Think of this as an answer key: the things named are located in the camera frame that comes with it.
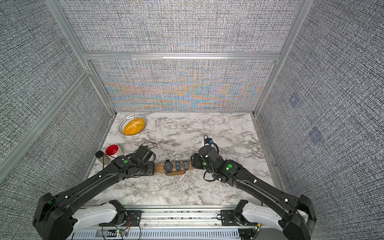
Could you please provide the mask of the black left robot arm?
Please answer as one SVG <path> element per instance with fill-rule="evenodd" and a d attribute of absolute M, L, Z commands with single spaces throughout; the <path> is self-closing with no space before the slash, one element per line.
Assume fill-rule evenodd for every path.
<path fill-rule="evenodd" d="M 156 154 L 146 146 L 132 154 L 116 157 L 100 172 L 75 187 L 56 195 L 40 197 L 33 226 L 43 240 L 65 240 L 80 221 L 74 214 L 93 197 L 110 186 L 132 177 L 152 176 Z"/>

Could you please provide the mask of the right white arm base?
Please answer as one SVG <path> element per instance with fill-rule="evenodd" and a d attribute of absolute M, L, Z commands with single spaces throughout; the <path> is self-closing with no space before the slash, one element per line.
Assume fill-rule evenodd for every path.
<path fill-rule="evenodd" d="M 279 225 L 282 219 L 275 211 L 268 207 L 262 207 L 249 203 L 247 200 L 240 200 L 233 211 L 234 219 L 242 226 L 261 224 L 280 232 L 283 228 Z"/>

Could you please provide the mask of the left white arm base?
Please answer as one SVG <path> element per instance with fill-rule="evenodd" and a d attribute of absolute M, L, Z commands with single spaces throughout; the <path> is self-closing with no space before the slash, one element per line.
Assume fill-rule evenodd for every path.
<path fill-rule="evenodd" d="M 73 232 L 99 225 L 121 225 L 126 221 L 126 208 L 117 200 L 111 200 L 98 207 L 79 209 L 72 218 L 77 222 L 74 224 Z"/>

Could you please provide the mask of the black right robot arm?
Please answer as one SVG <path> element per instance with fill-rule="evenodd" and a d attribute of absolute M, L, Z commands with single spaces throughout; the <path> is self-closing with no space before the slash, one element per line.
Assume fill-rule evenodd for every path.
<path fill-rule="evenodd" d="M 239 163 L 224 160 L 210 145 L 193 154 L 191 162 L 195 169 L 204 169 L 214 180 L 245 191 L 265 204 L 260 207 L 241 200 L 230 214 L 221 214 L 225 220 L 235 221 L 241 226 L 269 226 L 282 232 L 289 240 L 311 239 L 317 217 L 308 197 L 296 197 L 269 185 Z"/>

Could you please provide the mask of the wooden watch stand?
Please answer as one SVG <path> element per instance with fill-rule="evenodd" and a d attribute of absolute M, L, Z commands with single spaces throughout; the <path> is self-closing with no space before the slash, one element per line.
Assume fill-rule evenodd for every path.
<path fill-rule="evenodd" d="M 188 171 L 194 170 L 195 168 L 193 168 L 193 167 L 191 166 L 191 161 L 188 161 L 188 162 L 190 163 L 190 168 L 189 168 Z M 173 171 L 172 171 L 171 174 L 166 174 L 165 171 L 164 171 L 164 169 L 163 169 L 164 164 L 165 164 L 165 162 L 164 162 L 164 163 L 161 163 L 161 164 L 155 164 L 155 174 L 165 174 L 165 175 L 167 175 L 167 176 L 178 176 L 178 175 L 183 175 L 183 174 L 185 174 L 186 172 L 188 172 L 188 171 L 185 171 L 185 170 L 183 169 L 183 167 L 182 167 L 182 170 L 181 170 L 180 172 L 177 172 L 177 171 L 175 170 L 175 168 L 173 168 Z"/>

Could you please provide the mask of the black slim watch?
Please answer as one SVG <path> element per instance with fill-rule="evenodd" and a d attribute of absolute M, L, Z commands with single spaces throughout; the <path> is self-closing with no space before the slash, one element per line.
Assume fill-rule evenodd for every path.
<path fill-rule="evenodd" d="M 182 163 L 182 167 L 183 167 L 183 169 L 184 169 L 185 171 L 188 171 L 189 168 L 190 168 L 190 163 L 189 163 L 188 161 L 184 161 L 184 162 Z"/>
<path fill-rule="evenodd" d="M 175 162 L 174 168 L 177 172 L 180 172 L 182 170 L 182 163 L 179 161 Z"/>

